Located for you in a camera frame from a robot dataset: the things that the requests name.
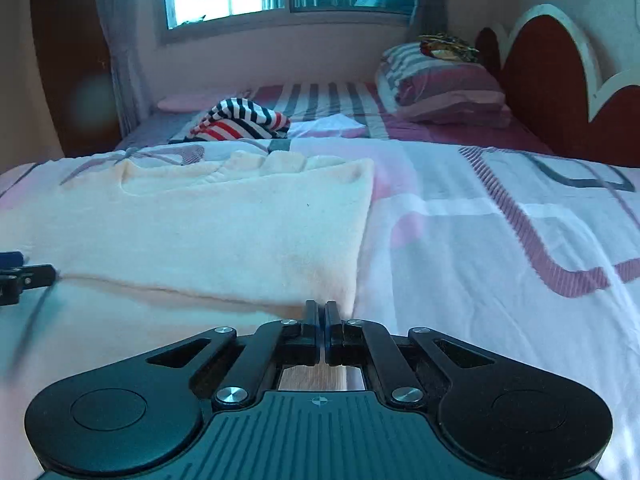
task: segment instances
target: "stack of pillows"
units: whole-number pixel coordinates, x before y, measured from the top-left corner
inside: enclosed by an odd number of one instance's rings
[[[386,109],[411,122],[505,128],[512,115],[477,51],[449,36],[390,48],[376,76]]]

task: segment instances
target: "black and white striped fabric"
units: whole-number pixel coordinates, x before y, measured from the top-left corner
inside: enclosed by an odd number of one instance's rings
[[[289,118],[242,98],[220,101],[184,140],[285,139]]]

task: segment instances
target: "brown wooden door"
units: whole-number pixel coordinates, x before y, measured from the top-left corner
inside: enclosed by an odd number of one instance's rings
[[[31,21],[42,85],[65,155],[113,150],[120,127],[95,0],[31,0]]]

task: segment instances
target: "pink pillow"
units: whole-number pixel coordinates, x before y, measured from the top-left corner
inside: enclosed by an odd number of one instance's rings
[[[210,88],[201,92],[185,92],[174,94],[162,99],[156,107],[163,112],[181,114],[187,112],[199,112],[213,108],[223,99],[229,97],[248,98],[250,90]]]
[[[378,92],[389,112],[408,121],[501,128],[511,122],[504,92],[482,65],[425,56],[420,43],[384,53]]]

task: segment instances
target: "window sill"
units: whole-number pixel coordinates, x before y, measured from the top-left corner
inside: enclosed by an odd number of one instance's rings
[[[249,14],[238,14],[208,22],[187,23],[167,29],[166,21],[160,21],[158,40],[160,46],[185,41],[201,40],[223,34],[232,34],[257,28],[290,27],[295,25],[321,24],[371,24],[405,27],[410,17],[406,14],[377,12],[375,10],[328,10],[310,9],[289,12],[285,9],[263,10]]]

